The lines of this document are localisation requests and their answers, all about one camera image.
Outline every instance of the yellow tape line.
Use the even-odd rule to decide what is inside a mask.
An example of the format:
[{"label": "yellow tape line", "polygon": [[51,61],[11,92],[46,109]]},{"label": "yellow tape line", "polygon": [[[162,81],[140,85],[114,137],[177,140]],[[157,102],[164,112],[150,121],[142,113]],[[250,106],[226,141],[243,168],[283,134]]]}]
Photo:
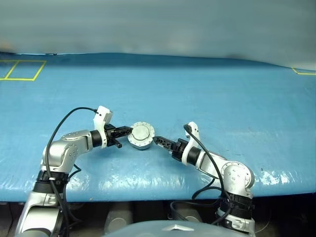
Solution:
[{"label": "yellow tape line", "polygon": [[[35,81],[36,78],[39,76],[40,72],[43,70],[45,64],[47,61],[45,60],[0,60],[0,62],[5,62],[5,63],[12,63],[15,62],[15,64],[11,67],[9,72],[5,75],[5,77],[0,78],[0,80],[24,80],[24,81]],[[9,76],[15,69],[15,67],[21,63],[21,62],[36,62],[36,63],[42,63],[41,67],[37,70],[33,78],[10,78]]]},{"label": "yellow tape line", "polygon": [[298,72],[295,68],[292,68],[292,70],[298,75],[316,75],[316,73],[301,73]]}]

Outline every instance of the gray floor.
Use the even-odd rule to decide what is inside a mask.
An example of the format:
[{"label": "gray floor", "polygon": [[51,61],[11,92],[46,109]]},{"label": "gray floor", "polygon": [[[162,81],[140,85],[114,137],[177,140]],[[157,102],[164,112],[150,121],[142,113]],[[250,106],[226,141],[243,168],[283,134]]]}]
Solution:
[{"label": "gray floor", "polygon": [[[134,222],[148,220],[166,220],[170,215],[167,201],[133,202]],[[257,198],[253,218],[256,220],[256,230],[267,225],[257,233],[257,237],[297,237],[315,236],[312,225],[315,223],[315,195],[284,196]],[[75,216],[83,223],[71,230],[71,237],[100,237],[108,210],[112,203],[86,203],[75,205]],[[23,206],[18,203],[3,203],[0,205],[0,237],[14,236],[14,230]],[[197,209],[204,222],[211,222],[215,210],[209,208]]]}]

